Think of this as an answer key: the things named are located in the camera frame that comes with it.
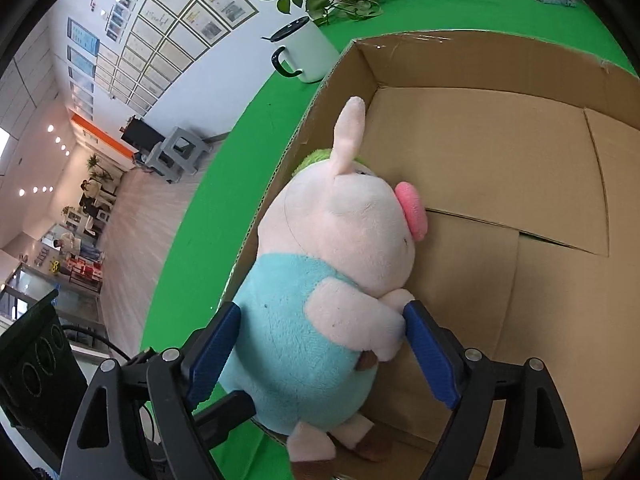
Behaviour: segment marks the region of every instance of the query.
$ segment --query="blue plush body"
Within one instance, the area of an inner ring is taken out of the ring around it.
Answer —
[[[332,343],[305,317],[316,286],[351,280],[322,260],[299,254],[258,258],[234,303],[242,311],[240,334],[220,385],[246,391],[256,421],[291,434],[302,420],[329,431],[353,416],[371,390],[376,369],[355,371],[360,352]]]

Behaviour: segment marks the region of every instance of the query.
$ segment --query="stuffed animal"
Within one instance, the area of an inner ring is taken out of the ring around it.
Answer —
[[[390,453],[358,410],[404,337],[414,297],[402,287],[427,217],[413,186],[393,189],[355,161],[365,109],[351,98],[330,154],[312,154],[271,203],[234,299],[241,327],[220,384],[246,391],[255,420],[287,436],[296,480],[333,478],[328,434],[373,462]]]

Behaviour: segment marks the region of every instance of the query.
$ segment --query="black mug lid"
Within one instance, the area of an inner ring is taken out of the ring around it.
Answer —
[[[279,41],[284,40],[297,30],[300,30],[304,27],[310,18],[308,16],[303,16],[302,18],[298,18],[295,22],[289,23],[289,25],[285,25],[278,32],[276,32],[270,38],[263,38],[264,40],[271,41],[271,43],[278,43]]]

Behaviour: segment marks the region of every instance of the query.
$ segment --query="wooden floor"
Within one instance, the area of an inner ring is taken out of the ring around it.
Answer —
[[[167,184],[156,174],[129,171],[98,247],[105,253],[100,304],[110,340],[128,355],[138,353],[146,314],[176,231],[222,142],[196,175]]]

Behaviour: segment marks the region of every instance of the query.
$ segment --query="white mug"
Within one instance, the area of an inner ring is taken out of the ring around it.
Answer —
[[[304,83],[322,80],[340,57],[340,53],[308,16],[289,23],[270,38],[263,39],[280,45],[271,56],[273,67],[284,77],[297,77]],[[280,56],[293,72],[282,66]]]

